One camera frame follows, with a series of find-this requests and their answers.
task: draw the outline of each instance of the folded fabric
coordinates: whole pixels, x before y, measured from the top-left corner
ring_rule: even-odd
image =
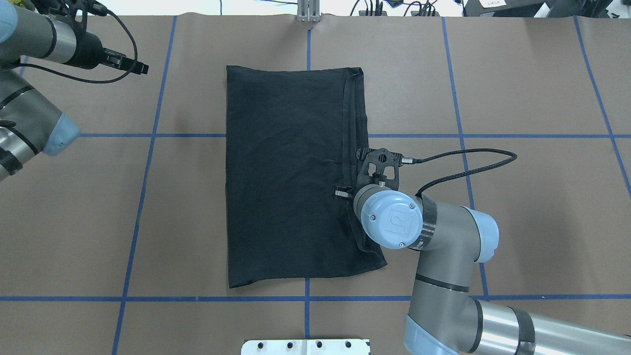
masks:
[[[355,152],[368,146],[362,70],[227,75],[230,287],[386,265],[352,202],[333,195],[355,185]]]

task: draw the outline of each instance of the light blue cap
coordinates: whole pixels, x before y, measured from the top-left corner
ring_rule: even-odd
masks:
[[[366,200],[360,220],[366,234],[379,245],[402,249],[412,245],[423,228],[423,213],[408,195],[380,191]]]
[[[18,26],[18,13],[7,0],[0,1],[0,43],[4,43]]]
[[[463,207],[473,216],[475,224],[478,225],[478,233],[480,234],[480,255],[475,262],[486,263],[493,258],[495,250],[500,244],[500,229],[497,227],[497,223],[493,217],[468,207]]]
[[[420,325],[416,324],[410,316],[406,316],[405,338],[403,343],[405,348],[412,355],[458,355],[445,344],[441,343],[432,334],[429,334]]]
[[[79,127],[66,114],[62,113],[50,137],[48,137],[43,152],[54,157],[72,144],[80,134],[81,130]]]

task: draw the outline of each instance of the black band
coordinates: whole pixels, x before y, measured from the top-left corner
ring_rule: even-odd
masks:
[[[7,127],[6,129],[10,130],[14,135],[18,136],[19,139],[26,143],[26,145],[28,145],[28,147],[31,148],[31,150],[33,151],[33,154],[37,155],[39,153],[37,147],[30,140],[28,140],[27,137],[20,133],[20,131],[15,129],[15,127]]]
[[[482,340],[482,329],[484,327],[484,314],[482,313],[482,305],[480,301],[477,299],[473,299],[475,302],[475,308],[478,310],[478,331],[475,334],[475,340],[473,341],[473,346],[471,346],[471,350],[467,351],[467,353],[471,354],[478,350],[478,346],[480,346],[480,341]]]
[[[9,175],[15,175],[23,167],[13,153],[4,150],[2,147],[0,147],[0,165],[9,172]]]
[[[436,202],[427,195],[421,196],[423,202],[423,229],[418,239],[408,247],[409,249],[421,251],[432,240],[434,232],[436,231],[436,221],[438,219],[438,212]]]
[[[29,91],[29,90],[33,90],[34,88],[31,85],[27,85],[21,89],[19,89],[18,91],[12,93],[11,95],[7,96],[4,100],[2,100],[0,102],[0,110],[4,109],[11,101],[15,100],[18,96],[22,95],[23,93]]]
[[[536,341],[534,338],[533,319],[526,311],[513,307],[509,308],[515,312],[517,325],[519,326],[519,342],[517,343],[515,355],[534,355]]]
[[[423,282],[425,282],[427,284],[438,286],[438,287],[442,287],[444,289],[449,289],[449,290],[452,290],[452,291],[469,292],[469,288],[468,287],[458,286],[458,285],[454,285],[454,284],[448,284],[446,282],[434,280],[434,279],[431,279],[430,277],[426,277],[426,276],[419,275],[419,274],[416,275],[416,279],[419,280],[419,281],[423,281]]]
[[[41,56],[40,59],[44,59],[48,57],[49,55],[51,55],[53,51],[55,51],[55,47],[57,46],[57,29],[55,28],[55,24],[52,22],[50,18],[45,17],[45,19],[48,20],[48,22],[50,23],[50,27],[52,28],[52,43],[50,44],[50,48],[48,49],[48,52],[46,52],[46,54]]]

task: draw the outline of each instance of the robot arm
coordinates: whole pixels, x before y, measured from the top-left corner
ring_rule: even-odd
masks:
[[[57,155],[81,133],[61,110],[13,71],[20,65],[21,56],[83,69],[104,64],[126,71],[125,75],[147,74],[149,69],[137,58],[103,48],[100,39],[87,32],[87,13],[111,14],[99,2],[33,3],[41,13],[0,0],[0,181],[16,174],[40,152]],[[76,21],[79,10],[83,16]]]
[[[377,165],[373,181],[383,171],[380,160],[388,165],[389,160],[406,159],[383,149],[372,154],[368,160]],[[358,183],[370,182],[367,174],[360,175]],[[491,259],[498,246],[493,218],[426,195],[410,197],[395,190],[398,183],[376,180],[356,189],[353,197],[365,232],[383,247],[420,251],[404,338],[410,353],[631,354],[630,337],[471,299],[474,264]]]

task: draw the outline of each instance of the white label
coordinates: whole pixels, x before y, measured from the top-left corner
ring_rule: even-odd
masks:
[[[506,6],[506,0],[480,0],[480,4],[485,9]]]

